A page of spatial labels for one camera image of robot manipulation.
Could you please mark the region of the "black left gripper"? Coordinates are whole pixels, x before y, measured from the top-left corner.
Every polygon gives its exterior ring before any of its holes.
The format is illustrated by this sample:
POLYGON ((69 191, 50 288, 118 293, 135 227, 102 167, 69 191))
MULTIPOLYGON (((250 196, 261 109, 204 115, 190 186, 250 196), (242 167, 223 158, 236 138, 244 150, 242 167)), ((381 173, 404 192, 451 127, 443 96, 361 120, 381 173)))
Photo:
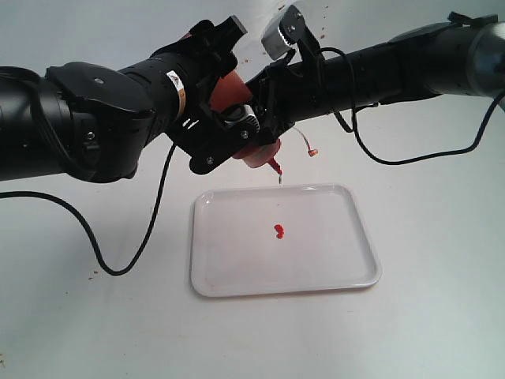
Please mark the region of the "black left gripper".
POLYGON ((155 58, 173 61, 167 77, 178 91, 177 115, 165 127, 166 135, 190 156, 195 174, 208 174, 253 142, 258 132, 249 125, 229 126, 220 114, 234 104, 248 104, 244 83, 232 81, 237 59, 234 48, 247 34, 235 16, 220 24, 199 21, 182 39, 156 51, 155 58), (212 63, 211 59, 220 59, 212 63))

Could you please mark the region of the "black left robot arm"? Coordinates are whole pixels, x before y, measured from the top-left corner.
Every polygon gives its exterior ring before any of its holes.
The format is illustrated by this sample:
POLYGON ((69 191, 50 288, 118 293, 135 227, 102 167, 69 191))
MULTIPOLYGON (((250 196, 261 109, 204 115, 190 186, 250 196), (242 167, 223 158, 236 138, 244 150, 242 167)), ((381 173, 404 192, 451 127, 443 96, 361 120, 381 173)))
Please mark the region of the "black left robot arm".
POLYGON ((182 39, 120 70, 88 62, 1 69, 1 178, 68 174, 94 183, 132 178, 140 155, 168 136, 208 174, 244 148, 256 127, 211 108, 218 80, 236 67, 246 30, 236 17, 204 20, 182 39))

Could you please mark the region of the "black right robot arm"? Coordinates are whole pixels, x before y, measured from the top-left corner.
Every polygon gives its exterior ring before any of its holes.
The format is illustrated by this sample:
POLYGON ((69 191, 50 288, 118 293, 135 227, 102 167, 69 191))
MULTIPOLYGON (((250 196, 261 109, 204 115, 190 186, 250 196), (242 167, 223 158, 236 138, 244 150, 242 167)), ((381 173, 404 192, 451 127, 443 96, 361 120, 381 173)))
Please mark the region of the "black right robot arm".
POLYGON ((247 84, 260 122, 259 145, 276 142, 295 122, 352 106, 445 94, 493 98, 504 89, 504 24, 496 15, 451 13, 446 22, 325 58, 292 6, 273 19, 262 44, 273 62, 247 84))

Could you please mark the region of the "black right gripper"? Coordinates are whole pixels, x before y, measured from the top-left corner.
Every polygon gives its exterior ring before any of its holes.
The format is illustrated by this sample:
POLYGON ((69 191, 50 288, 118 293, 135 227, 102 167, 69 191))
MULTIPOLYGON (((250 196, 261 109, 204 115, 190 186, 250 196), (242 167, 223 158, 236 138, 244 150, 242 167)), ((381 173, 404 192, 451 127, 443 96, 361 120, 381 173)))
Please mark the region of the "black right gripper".
POLYGON ((255 144, 272 144, 296 122, 335 112, 329 86, 329 59, 319 52, 292 63, 285 58, 265 66, 246 82, 249 104, 260 122, 255 144))

